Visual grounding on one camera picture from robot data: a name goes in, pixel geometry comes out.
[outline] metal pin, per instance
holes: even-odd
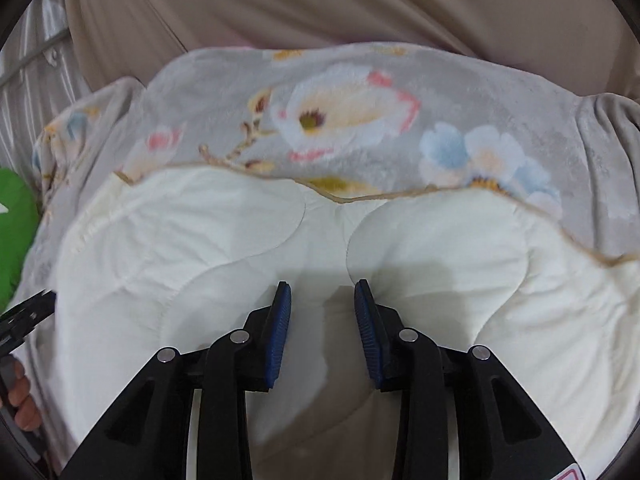
[[[410,328],[403,328],[398,335],[402,341],[406,341],[407,343],[418,341],[418,333]]]
[[[249,341],[249,337],[249,333],[246,330],[236,330],[231,333],[229,339],[231,339],[233,343],[240,344]]]
[[[161,363],[168,363],[174,360],[175,350],[173,348],[163,348],[161,351],[158,352],[156,357],[158,358],[158,361],[160,361]]]
[[[491,351],[486,346],[474,346],[471,353],[476,359],[480,359],[481,361],[486,361],[491,357]]]

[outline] green cushion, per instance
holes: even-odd
[[[20,283],[24,257],[39,221],[31,190],[13,171],[0,168],[0,312]]]

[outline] red and white label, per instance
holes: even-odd
[[[567,469],[554,476],[551,480],[584,480],[582,471],[577,464],[571,464]]]

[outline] quilted white fabric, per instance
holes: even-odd
[[[81,441],[159,348],[206,348],[286,280],[280,379],[248,396],[255,477],[387,480],[399,402],[367,377],[353,313],[366,278],[439,345],[489,346],[595,479],[636,421],[639,277],[485,190],[340,204],[216,168],[133,187],[113,175],[58,261],[58,400]]]

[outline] beige bed sheet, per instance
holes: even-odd
[[[144,84],[204,46],[406,41],[536,73],[578,95],[640,98],[640,46],[611,0],[66,0],[93,89]]]

